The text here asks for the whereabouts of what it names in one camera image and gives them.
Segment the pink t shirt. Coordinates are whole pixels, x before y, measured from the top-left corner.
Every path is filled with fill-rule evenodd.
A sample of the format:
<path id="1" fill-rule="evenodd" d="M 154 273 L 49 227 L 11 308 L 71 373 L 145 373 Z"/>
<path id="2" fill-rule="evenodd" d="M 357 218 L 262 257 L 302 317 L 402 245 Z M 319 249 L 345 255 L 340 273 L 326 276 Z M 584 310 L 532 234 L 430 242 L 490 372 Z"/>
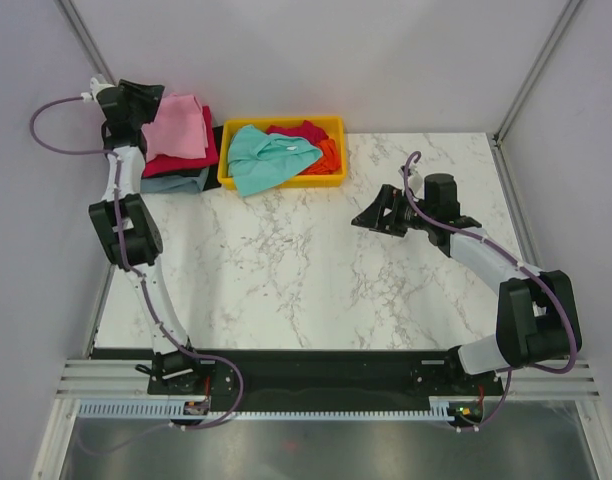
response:
<path id="1" fill-rule="evenodd" d="M 194 95 L 170 94 L 163 98 L 155 119 L 144 124 L 141 131 L 147 143 L 147 162 L 159 155 L 182 159 L 206 156 L 206 122 Z"/>

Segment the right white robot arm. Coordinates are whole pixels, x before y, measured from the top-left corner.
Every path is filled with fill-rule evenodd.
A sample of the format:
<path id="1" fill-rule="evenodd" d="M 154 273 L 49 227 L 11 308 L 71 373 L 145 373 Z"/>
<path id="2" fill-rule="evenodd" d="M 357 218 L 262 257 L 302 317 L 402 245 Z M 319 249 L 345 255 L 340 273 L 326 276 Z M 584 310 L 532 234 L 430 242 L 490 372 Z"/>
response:
<path id="1" fill-rule="evenodd" d="M 423 186 L 424 195 L 417 199 L 409 188 L 383 185 L 351 223 L 395 237 L 424 231 L 432 245 L 497 295 L 494 333 L 448 351 L 446 386 L 463 394 L 484 373 L 524 367 L 553 374 L 571 371 L 582 338 L 570 278 L 560 270 L 524 264 L 492 241 L 478 221 L 462 214 L 451 175 L 429 175 Z"/>

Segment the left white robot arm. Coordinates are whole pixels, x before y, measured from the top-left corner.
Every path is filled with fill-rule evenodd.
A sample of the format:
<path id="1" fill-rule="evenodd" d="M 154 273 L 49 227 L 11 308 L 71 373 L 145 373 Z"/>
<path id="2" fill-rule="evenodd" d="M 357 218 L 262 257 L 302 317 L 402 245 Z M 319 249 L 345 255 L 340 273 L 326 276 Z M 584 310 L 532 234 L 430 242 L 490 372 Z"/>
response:
<path id="1" fill-rule="evenodd" d="M 205 395 L 207 370 L 189 354 L 189 335 L 163 277 L 163 241 L 140 194 L 147 152 L 142 126 L 155 119 L 163 92 L 161 85 L 125 80 L 113 85 L 101 77 L 90 80 L 90 92 L 84 98 L 95 102 L 104 115 L 103 153 L 110 173 L 102 200 L 88 212 L 104 253 L 126 273 L 144 311 L 153 359 L 150 366 L 139 364 L 136 370 L 150 377 L 148 393 Z"/>

